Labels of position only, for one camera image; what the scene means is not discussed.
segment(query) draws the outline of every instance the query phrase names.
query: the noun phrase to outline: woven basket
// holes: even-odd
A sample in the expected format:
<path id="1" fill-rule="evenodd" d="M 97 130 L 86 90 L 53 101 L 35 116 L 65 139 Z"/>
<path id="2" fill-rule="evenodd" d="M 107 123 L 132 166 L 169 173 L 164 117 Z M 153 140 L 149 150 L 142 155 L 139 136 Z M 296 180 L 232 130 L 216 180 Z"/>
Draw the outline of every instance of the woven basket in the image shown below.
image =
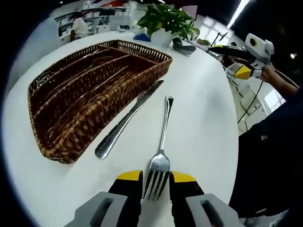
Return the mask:
<path id="1" fill-rule="evenodd" d="M 126 105 L 166 74 L 171 62 L 154 49 L 113 40 L 53 64 L 28 88 L 32 128 L 42 154 L 75 162 Z"/>

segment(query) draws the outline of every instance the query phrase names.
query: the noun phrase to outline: ceiling light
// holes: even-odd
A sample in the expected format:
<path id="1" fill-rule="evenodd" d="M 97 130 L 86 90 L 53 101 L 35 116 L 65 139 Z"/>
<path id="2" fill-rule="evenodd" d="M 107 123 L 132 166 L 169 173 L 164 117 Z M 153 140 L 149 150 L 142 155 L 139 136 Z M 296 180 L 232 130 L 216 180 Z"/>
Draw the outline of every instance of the ceiling light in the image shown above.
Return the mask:
<path id="1" fill-rule="evenodd" d="M 241 0 L 237 10 L 235 11 L 235 13 L 232 16 L 231 21 L 229 22 L 227 28 L 230 29 L 231 26 L 233 25 L 233 23 L 236 21 L 236 19 L 238 18 L 238 16 L 240 15 L 240 13 L 244 10 L 245 6 L 247 5 L 247 3 L 249 3 L 250 0 Z"/>
<path id="2" fill-rule="evenodd" d="M 290 58 L 291 58 L 291 59 L 294 59 L 296 56 L 297 56 L 296 53 L 291 53 L 291 54 L 290 54 Z"/>

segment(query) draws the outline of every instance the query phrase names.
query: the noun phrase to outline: white table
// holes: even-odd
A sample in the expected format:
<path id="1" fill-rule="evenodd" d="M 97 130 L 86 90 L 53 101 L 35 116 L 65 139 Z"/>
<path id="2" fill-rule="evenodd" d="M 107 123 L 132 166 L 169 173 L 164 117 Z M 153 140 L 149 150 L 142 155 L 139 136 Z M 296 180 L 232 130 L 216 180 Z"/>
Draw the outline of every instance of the white table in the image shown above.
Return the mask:
<path id="1" fill-rule="evenodd" d="M 3 109 L 3 143 L 11 182 L 23 205 L 44 227 L 63 226 L 74 211 L 100 191 L 107 191 L 122 172 L 145 170 L 157 151 L 164 119 L 164 97 L 174 97 L 165 152 L 171 170 L 196 178 L 205 193 L 228 203 L 238 161 L 238 129 L 232 93 L 221 64 L 202 50 L 190 57 L 171 47 L 132 40 L 133 34 L 109 32 L 69 43 L 30 68 L 9 93 Z M 47 67 L 84 47 L 112 39 L 140 43 L 173 57 L 164 83 L 134 116 L 105 160 L 94 149 L 135 104 L 132 101 L 89 145 L 75 164 L 43 157 L 28 113 L 27 87 Z M 174 226 L 166 187 L 161 201 L 143 206 L 140 226 L 156 215 L 155 226 Z"/>

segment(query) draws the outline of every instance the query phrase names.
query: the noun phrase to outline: green leaves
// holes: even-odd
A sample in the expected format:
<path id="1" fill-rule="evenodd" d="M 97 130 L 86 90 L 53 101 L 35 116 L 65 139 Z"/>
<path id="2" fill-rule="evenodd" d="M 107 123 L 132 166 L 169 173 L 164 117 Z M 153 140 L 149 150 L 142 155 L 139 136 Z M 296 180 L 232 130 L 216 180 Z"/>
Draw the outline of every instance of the green leaves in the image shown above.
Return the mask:
<path id="1" fill-rule="evenodd" d="M 200 30 L 194 28 L 194 20 L 186 12 L 166 4 L 149 5 L 146 14 L 138 21 L 139 26 L 147 28 L 147 34 L 152 35 L 160 28 L 178 34 L 182 39 L 195 39 Z"/>
<path id="2" fill-rule="evenodd" d="M 211 43 L 208 40 L 206 40 L 206 39 L 203 39 L 203 40 L 202 39 L 198 39 L 197 43 L 200 44 L 200 45 L 205 45 L 205 46 L 210 46 L 211 45 Z"/>

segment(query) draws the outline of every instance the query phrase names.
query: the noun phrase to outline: white chair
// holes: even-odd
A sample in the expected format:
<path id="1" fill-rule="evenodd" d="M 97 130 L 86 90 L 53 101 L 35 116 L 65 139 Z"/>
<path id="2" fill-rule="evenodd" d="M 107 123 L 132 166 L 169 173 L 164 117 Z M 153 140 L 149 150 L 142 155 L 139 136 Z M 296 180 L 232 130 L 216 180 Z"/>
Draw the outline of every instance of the white chair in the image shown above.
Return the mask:
<path id="1" fill-rule="evenodd" d="M 94 23 L 92 24 L 90 30 L 89 30 L 89 35 L 95 35 L 97 34 L 97 26 L 100 22 L 100 20 L 102 19 L 102 17 L 99 17 L 97 19 L 94 20 Z"/>
<path id="2" fill-rule="evenodd" d="M 131 25 L 131 20 L 129 16 L 122 15 L 111 15 L 109 16 L 109 25 L 111 31 L 118 31 L 118 26 L 120 25 Z"/>

